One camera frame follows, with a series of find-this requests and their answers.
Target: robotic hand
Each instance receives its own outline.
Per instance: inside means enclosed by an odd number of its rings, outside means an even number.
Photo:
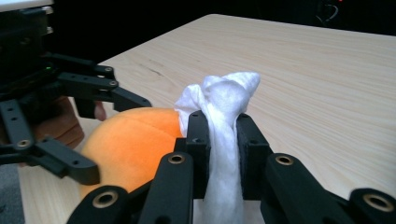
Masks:
[[[9,0],[0,5],[0,126],[5,131],[0,164],[41,165],[59,177],[97,184],[93,161],[54,136],[34,136],[33,129],[52,118],[53,103],[65,97],[73,97],[79,116],[87,119],[103,118],[97,102],[114,103],[117,111],[151,104],[121,88],[112,67],[44,51],[41,37],[52,33],[47,20],[51,4]]]

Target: orange plush toy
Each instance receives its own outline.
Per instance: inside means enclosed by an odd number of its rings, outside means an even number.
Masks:
[[[99,166],[101,182],[80,186],[81,199],[104,185],[128,192],[154,178],[163,155],[182,137],[173,108],[141,107],[103,121],[88,138],[81,154]]]

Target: screw hole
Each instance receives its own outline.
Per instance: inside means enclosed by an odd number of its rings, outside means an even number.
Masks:
[[[185,160],[184,156],[178,154],[168,158],[168,161],[172,164],[181,164],[184,162],[184,160]]]
[[[116,191],[106,191],[94,197],[92,205],[96,208],[106,208],[115,203],[118,198],[119,194]]]
[[[30,141],[29,140],[21,140],[18,143],[18,147],[28,147],[30,145]]]
[[[287,156],[277,156],[276,161],[282,165],[292,165],[294,163],[293,159]]]
[[[203,143],[204,140],[202,140],[201,138],[192,138],[192,142],[194,142],[194,143]]]
[[[392,212],[394,210],[393,204],[386,198],[376,194],[365,194],[363,200],[375,209],[383,212]]]

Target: light wood tabletop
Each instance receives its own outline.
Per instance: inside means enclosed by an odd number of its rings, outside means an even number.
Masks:
[[[274,152],[298,158],[343,198],[355,188],[396,197],[396,36],[212,14],[102,64],[124,89],[170,108],[206,76],[257,72],[247,114]],[[87,137],[100,123],[80,122]],[[26,223],[65,223],[77,183],[41,167],[19,172]]]

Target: crumpled white tissue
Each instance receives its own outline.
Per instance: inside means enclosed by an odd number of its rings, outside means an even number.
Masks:
[[[188,86],[175,103],[184,136],[191,113],[202,110],[208,122],[211,151],[203,204],[205,224],[244,222],[235,125],[238,116],[247,111],[248,101],[259,83],[260,75],[255,72],[207,76],[201,85]]]

